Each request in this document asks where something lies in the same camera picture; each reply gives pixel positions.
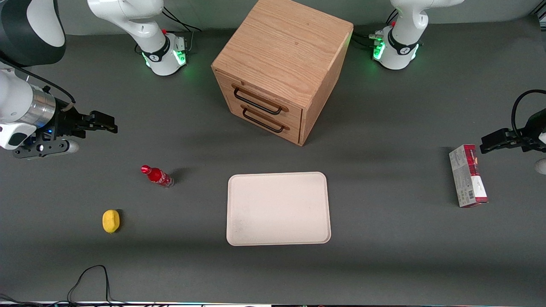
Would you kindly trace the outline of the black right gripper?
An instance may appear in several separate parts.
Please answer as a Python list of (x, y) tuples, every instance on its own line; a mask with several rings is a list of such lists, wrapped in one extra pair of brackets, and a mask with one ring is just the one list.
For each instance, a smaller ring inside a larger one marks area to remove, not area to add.
[(75, 136), (85, 138), (86, 131), (103, 130), (111, 133), (117, 133), (118, 127), (115, 125), (115, 118), (99, 111), (91, 111), (87, 116), (79, 113), (74, 107), (68, 111), (63, 111), (68, 103), (55, 99), (56, 111), (50, 121), (50, 135), (53, 140), (62, 136)]

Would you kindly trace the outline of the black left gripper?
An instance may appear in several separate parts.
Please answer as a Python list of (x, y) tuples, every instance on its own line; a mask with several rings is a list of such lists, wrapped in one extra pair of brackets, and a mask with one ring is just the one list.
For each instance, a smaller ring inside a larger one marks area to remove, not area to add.
[[(516, 110), (513, 109), (511, 111), (511, 128), (515, 134), (515, 147), (520, 147), (523, 152), (545, 152), (546, 110), (542, 109), (534, 113), (523, 128), (517, 128), (515, 119)], [(483, 155), (502, 148), (512, 148), (510, 129), (501, 128), (482, 137), (480, 152)]]

